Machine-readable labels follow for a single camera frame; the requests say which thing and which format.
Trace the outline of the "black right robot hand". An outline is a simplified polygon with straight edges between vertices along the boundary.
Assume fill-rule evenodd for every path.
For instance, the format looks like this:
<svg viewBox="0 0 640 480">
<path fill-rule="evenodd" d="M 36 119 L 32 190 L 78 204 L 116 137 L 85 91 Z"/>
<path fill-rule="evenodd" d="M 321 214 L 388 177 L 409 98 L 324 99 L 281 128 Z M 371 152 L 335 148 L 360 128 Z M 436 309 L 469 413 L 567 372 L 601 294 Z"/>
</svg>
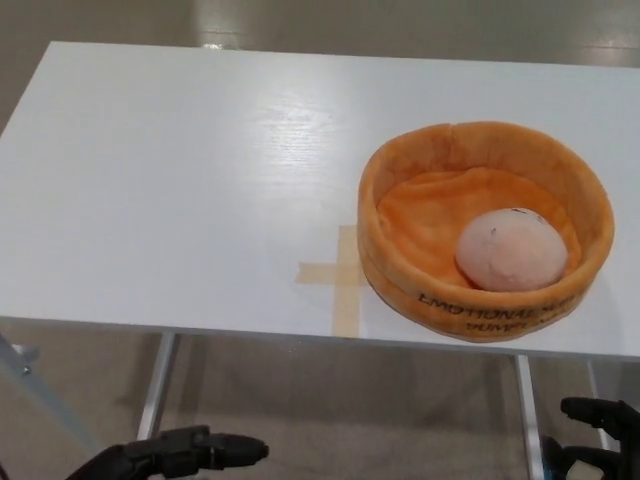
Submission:
<svg viewBox="0 0 640 480">
<path fill-rule="evenodd" d="M 565 397 L 561 411 L 618 443 L 616 450 L 563 446 L 541 438 L 543 473 L 551 480 L 639 480 L 639 412 L 624 401 Z"/>
</svg>

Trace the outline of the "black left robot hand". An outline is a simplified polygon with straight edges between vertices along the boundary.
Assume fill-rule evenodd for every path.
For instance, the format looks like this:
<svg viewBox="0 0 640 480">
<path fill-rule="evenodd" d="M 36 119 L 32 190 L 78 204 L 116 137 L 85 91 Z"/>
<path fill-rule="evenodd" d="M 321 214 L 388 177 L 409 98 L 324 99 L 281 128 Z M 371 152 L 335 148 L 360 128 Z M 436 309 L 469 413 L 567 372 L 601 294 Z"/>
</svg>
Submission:
<svg viewBox="0 0 640 480">
<path fill-rule="evenodd" d="M 206 425 L 166 430 L 156 438 L 108 447 L 76 469 L 68 480 L 146 480 L 193 476 L 201 470 L 250 467 L 269 455 L 257 438 L 212 433 Z"/>
</svg>

